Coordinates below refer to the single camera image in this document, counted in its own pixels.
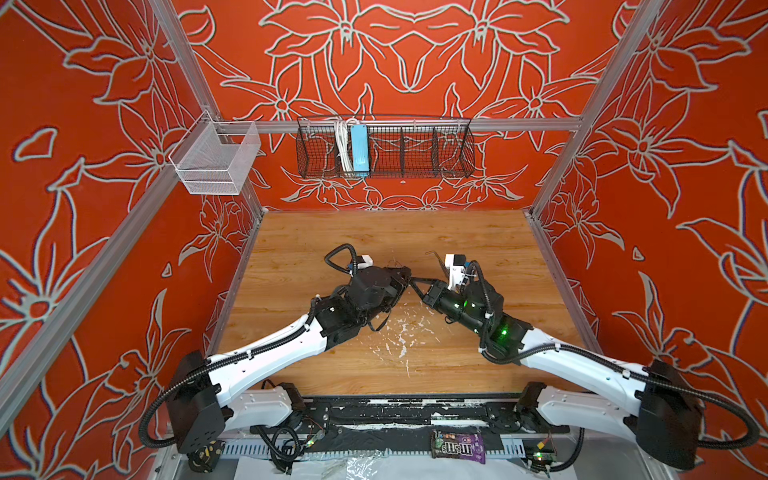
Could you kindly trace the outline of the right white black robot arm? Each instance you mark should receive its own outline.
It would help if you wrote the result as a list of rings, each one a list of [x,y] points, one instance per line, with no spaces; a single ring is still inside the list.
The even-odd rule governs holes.
[[[760,427],[745,408],[688,387],[668,363],[643,366],[606,357],[507,314],[503,296],[476,261],[448,255],[443,270],[445,279],[415,277],[411,286],[448,323],[476,334],[486,361],[540,370],[581,387],[576,393],[529,384],[521,419],[623,438],[681,471],[694,468],[701,449],[740,450],[760,439]]]

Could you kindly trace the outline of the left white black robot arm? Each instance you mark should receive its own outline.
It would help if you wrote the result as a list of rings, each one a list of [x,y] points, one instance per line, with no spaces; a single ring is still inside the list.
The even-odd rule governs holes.
[[[391,313],[412,278],[410,268],[375,266],[348,243],[324,261],[348,281],[328,296],[313,298],[296,321],[233,351],[211,357],[194,351],[180,361],[170,384],[141,417],[138,438],[145,447],[176,446],[192,453],[227,430],[281,424],[292,412],[293,397],[286,388],[251,398],[245,392],[355,338],[363,328],[375,331],[374,319]]]

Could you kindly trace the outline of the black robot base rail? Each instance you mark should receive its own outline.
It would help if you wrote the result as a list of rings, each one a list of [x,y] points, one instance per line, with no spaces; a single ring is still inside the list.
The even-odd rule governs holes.
[[[516,416],[517,393],[382,396],[314,396],[282,422],[306,442],[306,451],[389,451],[427,453],[436,430],[478,433],[491,452],[508,453],[504,442],[521,438],[525,446],[549,437],[573,438],[567,426],[526,426]]]

